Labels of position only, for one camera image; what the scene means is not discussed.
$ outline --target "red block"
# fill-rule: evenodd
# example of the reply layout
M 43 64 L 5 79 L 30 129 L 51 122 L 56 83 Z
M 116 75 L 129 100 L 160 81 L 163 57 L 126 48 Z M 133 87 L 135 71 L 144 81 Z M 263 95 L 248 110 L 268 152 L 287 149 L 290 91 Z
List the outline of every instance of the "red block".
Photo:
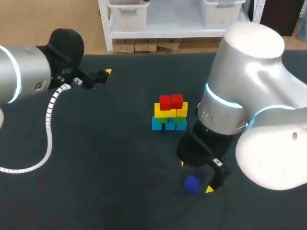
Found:
M 160 96 L 160 110 L 171 110 L 171 96 L 161 95 Z
M 182 94 L 172 95 L 172 109 L 182 109 L 183 96 Z

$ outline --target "wooden floor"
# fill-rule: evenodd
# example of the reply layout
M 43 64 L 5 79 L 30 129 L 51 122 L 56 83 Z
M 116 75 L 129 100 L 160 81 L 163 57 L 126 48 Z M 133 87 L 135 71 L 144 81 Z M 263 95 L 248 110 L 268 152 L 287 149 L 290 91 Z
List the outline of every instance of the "wooden floor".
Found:
M 85 42 L 87 54 L 108 54 L 98 0 L 0 0 L 0 44 L 44 45 L 57 28 L 72 28 Z M 307 49 L 307 43 L 285 37 L 286 49 Z M 184 39 L 179 53 L 216 51 L 220 38 Z

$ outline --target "green block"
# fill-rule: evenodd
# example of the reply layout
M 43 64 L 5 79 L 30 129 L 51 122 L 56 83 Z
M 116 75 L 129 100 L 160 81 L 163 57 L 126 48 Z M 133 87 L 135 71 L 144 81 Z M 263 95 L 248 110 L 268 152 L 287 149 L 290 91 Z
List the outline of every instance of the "green block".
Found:
M 183 124 L 184 123 L 184 117 L 182 117 L 182 116 L 174 117 L 174 123 L 175 124 Z
M 157 118 L 158 123 L 167 123 L 167 117 Z

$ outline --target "storage bin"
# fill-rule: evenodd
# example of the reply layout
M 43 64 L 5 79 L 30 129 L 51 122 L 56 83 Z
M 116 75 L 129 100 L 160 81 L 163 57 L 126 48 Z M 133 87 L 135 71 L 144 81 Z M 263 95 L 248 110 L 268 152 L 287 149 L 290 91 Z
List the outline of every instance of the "storage bin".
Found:
M 298 31 L 299 37 L 305 42 L 307 42 L 307 12 L 306 12 L 306 9 L 307 7 L 305 8 L 305 13 L 302 18 L 301 28 Z
M 113 15 L 113 24 L 120 31 L 143 31 L 146 28 L 149 2 L 133 5 L 115 5 L 108 3 Z
M 201 0 L 202 21 L 206 28 L 226 28 L 238 19 L 246 0 Z
M 112 5 L 138 5 L 144 3 L 144 0 L 109 0 Z

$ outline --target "white plastic box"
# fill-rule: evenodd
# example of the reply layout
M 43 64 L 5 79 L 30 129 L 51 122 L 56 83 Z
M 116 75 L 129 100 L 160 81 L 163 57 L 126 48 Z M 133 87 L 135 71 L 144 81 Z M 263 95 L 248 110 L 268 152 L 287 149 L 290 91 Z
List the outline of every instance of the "white plastic box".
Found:
M 108 4 L 113 15 L 113 23 L 121 31 L 143 31 L 146 28 L 149 2 L 131 5 Z
M 227 28 L 238 19 L 246 0 L 201 0 L 202 21 L 207 29 Z

